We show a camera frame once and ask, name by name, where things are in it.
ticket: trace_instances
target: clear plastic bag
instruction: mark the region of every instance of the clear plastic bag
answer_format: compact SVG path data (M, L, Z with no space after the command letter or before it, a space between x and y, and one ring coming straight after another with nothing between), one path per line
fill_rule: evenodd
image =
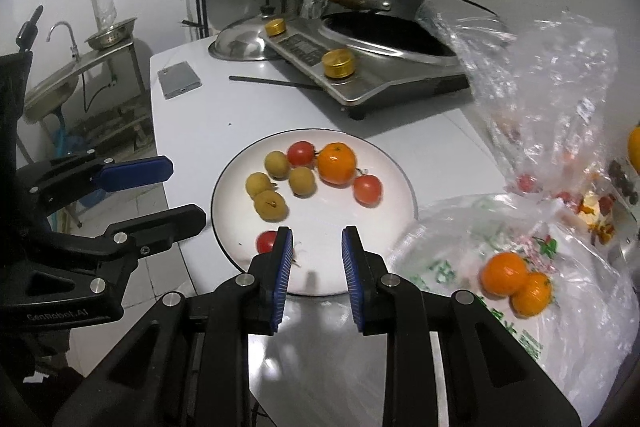
M562 225L561 200L535 204L516 194L464 196L420 212L386 261L420 289L481 296L575 407L583 425L602 408L638 333L638 300L620 274ZM553 245L554 254L536 245ZM516 251L548 274L554 301L523 319L509 299L483 294L478 274L501 251Z
M602 110L618 64L614 32L564 12L518 37L497 19L425 3L417 21L462 61L509 190L584 190L602 169Z

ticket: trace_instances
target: stainless steel basin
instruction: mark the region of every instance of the stainless steel basin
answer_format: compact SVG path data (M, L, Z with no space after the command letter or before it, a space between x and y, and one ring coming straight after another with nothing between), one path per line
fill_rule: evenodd
M62 66L24 97L24 119L36 123L59 108L76 90L76 61Z
M24 119L36 123L59 108L76 90L78 76L103 62L109 55L133 45L131 38L125 39L104 51L92 51L72 60L48 76L24 97Z

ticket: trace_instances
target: white plate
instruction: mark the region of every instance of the white plate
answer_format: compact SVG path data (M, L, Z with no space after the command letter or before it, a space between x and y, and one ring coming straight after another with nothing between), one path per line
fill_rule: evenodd
M306 140L316 150L332 142L353 149L358 167L380 178L382 201L375 208L361 206L351 187L336 188L320 181L308 198L293 195L289 182L279 181L278 192L289 207L289 215L278 223L260 219L254 202L244 190L252 172L265 172L263 161L271 151L287 152L293 143ZM258 255L255 240L265 230L289 227L293 231L295 260L289 277L289 293L327 296L344 293L347 283L342 267L340 237L344 227L358 227L365 250L383 257L400 233L417 215L417 205L409 180L382 150L360 138L328 129L298 129L263 138L242 150L220 174L211 199L211 220L220 247L242 271Z

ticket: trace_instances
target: white table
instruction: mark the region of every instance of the white table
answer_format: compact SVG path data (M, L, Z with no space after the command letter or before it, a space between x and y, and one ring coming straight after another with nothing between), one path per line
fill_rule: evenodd
M353 121L326 93L229 81L229 75L310 82L284 61L226 62L210 57L211 39L151 58L151 99L159 155L174 162L164 183L169 207L195 203L210 219L213 187L246 146L294 128L331 128L367 139L388 153L412 182L418 204L500 192L504 179L460 108L468 92L421 100ZM157 71L186 60L202 87L165 100ZM364 245L376 251L375 245ZM198 293L238 273L210 223L180 244ZM361 337L348 296L287 298L274 337L250 339L252 393L278 427L377 426L382 421L384 337Z

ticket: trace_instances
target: metal bowl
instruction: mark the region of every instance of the metal bowl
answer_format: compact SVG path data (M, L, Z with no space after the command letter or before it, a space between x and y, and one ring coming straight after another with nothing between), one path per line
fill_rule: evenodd
M122 22L109 26L89 37L86 42L91 49L102 51L111 46L115 46L118 42L129 38L133 33L133 25L136 23L137 17L126 19Z

